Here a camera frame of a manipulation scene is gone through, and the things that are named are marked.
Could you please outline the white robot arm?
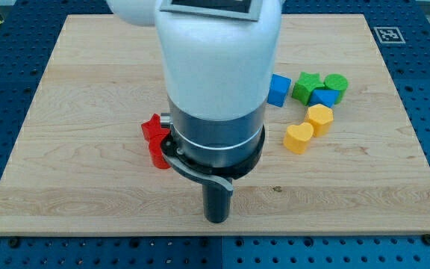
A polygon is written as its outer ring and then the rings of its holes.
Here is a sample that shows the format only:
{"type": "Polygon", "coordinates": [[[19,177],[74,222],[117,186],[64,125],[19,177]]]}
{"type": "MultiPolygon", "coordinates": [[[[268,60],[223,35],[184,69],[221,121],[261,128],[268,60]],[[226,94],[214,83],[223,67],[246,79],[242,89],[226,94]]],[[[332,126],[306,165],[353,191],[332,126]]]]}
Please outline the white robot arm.
{"type": "Polygon", "coordinates": [[[156,28],[183,153],[211,167],[259,143],[281,28],[281,0],[107,0],[132,25],[156,28]]]}

